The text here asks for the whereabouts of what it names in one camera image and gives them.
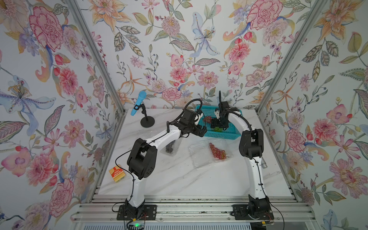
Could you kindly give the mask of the green grape bunch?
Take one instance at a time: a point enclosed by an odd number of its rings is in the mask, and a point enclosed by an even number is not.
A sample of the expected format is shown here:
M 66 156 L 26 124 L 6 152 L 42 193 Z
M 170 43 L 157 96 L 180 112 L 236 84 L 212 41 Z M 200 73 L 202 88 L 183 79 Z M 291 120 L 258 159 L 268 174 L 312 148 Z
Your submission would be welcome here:
M 220 128 L 220 127 L 215 127 L 213 129 L 214 132 L 223 132 L 223 128 Z

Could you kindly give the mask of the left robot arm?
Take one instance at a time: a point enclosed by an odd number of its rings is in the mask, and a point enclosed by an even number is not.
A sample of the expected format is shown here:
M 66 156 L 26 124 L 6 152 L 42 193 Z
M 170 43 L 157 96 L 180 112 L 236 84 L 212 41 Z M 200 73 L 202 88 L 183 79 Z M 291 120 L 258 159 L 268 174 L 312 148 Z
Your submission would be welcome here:
M 187 103 L 181 114 L 173 121 L 166 122 L 166 129 L 149 139 L 137 139 L 127 159 L 128 172 L 133 177 L 130 197 L 125 201 L 129 212 L 138 214 L 143 211 L 145 202 L 146 178 L 154 171 L 157 153 L 171 142 L 193 134 L 200 138 L 207 132 L 199 124 L 203 117 L 203 101 L 193 99 Z

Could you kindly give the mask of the teal plastic mesh basket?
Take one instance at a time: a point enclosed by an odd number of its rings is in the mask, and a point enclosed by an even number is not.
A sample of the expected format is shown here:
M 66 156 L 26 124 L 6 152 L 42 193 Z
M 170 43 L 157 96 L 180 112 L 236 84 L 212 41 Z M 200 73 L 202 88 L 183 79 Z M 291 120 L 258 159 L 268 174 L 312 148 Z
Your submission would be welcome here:
M 201 118 L 198 124 L 207 128 L 207 132 L 205 133 L 204 136 L 208 138 L 226 139 L 226 140 L 235 140 L 241 137 L 241 133 L 236 129 L 236 127 L 232 123 L 229 123 L 229 127 L 227 129 L 223 129 L 223 132 L 214 132 L 213 128 L 210 127 L 210 124 L 204 122 L 203 119 L 206 116 L 211 116 L 212 118 L 216 117 L 215 109 L 217 109 L 216 106 L 210 105 L 203 105 L 201 107 L 203 117 Z

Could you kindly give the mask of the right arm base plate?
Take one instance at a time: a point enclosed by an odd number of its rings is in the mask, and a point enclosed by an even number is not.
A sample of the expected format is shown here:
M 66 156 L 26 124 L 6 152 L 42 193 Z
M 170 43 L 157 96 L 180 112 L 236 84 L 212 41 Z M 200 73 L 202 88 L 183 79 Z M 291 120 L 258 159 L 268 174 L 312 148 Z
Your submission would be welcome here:
M 249 207 L 248 204 L 232 205 L 231 216 L 236 220 L 256 220 L 271 221 L 274 215 L 270 209 L 258 209 L 254 206 Z

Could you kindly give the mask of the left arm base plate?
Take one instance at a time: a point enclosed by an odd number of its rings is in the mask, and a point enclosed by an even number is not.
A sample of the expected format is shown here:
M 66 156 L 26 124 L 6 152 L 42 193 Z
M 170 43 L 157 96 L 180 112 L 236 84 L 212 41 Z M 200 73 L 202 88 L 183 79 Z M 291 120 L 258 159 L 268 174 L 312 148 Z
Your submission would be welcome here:
M 141 205 L 138 208 L 123 204 L 119 207 L 117 220 L 156 220 L 157 205 Z

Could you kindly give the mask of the red grape bunch back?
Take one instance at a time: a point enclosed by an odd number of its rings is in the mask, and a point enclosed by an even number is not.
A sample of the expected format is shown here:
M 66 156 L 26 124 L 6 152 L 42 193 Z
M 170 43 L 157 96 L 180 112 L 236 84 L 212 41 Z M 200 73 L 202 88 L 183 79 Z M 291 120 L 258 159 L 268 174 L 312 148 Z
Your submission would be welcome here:
M 204 117 L 203 120 L 204 120 L 205 123 L 211 124 L 212 117 L 211 116 L 206 116 L 206 117 Z

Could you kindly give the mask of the black grape bunch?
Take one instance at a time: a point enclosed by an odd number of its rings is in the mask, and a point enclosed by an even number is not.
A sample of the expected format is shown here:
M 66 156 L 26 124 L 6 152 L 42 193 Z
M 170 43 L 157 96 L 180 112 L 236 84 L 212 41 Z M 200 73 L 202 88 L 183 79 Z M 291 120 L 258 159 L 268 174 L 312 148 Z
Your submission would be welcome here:
M 166 146 L 166 149 L 165 149 L 166 153 L 172 153 L 173 152 L 173 147 L 172 146 Z

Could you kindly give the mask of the red grape bunch front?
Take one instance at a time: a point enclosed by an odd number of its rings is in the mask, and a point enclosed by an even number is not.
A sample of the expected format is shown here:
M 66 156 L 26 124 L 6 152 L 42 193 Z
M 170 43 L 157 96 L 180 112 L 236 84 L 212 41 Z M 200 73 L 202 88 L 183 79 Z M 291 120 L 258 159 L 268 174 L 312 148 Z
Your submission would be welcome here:
M 217 160 L 227 159 L 227 154 L 226 154 L 225 150 L 217 148 L 212 143 L 209 144 L 209 147 L 210 147 L 210 151 L 211 151 L 211 153 L 212 153 L 212 155 L 215 159 L 217 159 Z

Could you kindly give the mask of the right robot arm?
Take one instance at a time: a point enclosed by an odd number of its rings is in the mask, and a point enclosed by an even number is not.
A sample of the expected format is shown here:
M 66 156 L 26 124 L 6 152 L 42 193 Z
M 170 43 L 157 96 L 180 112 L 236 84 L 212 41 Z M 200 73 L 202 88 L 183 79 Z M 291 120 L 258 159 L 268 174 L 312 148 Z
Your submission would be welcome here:
M 274 219 L 269 197 L 265 192 L 262 174 L 262 156 L 264 152 L 264 133 L 261 129 L 254 129 L 250 122 L 241 115 L 240 110 L 231 107 L 228 102 L 219 102 L 215 109 L 216 117 L 211 121 L 212 128 L 227 129 L 232 124 L 241 133 L 239 153 L 244 157 L 250 183 L 247 205 L 248 216 L 260 219 L 267 216 Z

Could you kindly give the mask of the clear clamshell container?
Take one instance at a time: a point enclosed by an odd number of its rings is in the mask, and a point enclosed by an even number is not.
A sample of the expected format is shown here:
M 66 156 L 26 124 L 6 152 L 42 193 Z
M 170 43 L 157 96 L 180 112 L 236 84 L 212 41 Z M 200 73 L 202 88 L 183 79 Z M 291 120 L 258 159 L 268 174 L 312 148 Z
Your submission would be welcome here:
M 166 154 L 168 156 L 175 156 L 177 152 L 179 151 L 181 145 L 181 140 L 175 140 L 170 142 L 168 145 L 166 145 L 161 152 L 163 154 Z
M 225 160 L 217 160 L 213 157 L 209 144 L 214 144 L 217 148 L 225 150 L 227 154 L 227 159 Z M 207 167 L 214 163 L 222 163 L 228 161 L 233 157 L 232 152 L 228 146 L 228 143 L 224 139 L 209 139 L 197 142 L 188 147 L 190 157 L 192 160 L 192 164 L 194 168 L 199 169 L 203 167 Z

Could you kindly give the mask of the red grape bunch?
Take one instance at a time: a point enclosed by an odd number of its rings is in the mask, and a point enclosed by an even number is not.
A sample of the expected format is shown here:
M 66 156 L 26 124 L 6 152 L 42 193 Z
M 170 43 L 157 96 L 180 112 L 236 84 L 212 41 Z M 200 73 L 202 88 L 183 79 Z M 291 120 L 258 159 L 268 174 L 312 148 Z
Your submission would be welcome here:
M 204 120 L 205 123 L 211 124 L 212 117 L 211 116 L 206 116 L 206 117 L 204 117 L 203 120 Z
M 210 151 L 211 151 L 211 153 L 212 153 L 212 155 L 215 159 L 217 159 L 217 160 L 227 159 L 227 154 L 226 154 L 225 150 L 217 148 L 212 143 L 209 144 L 209 147 L 210 147 Z

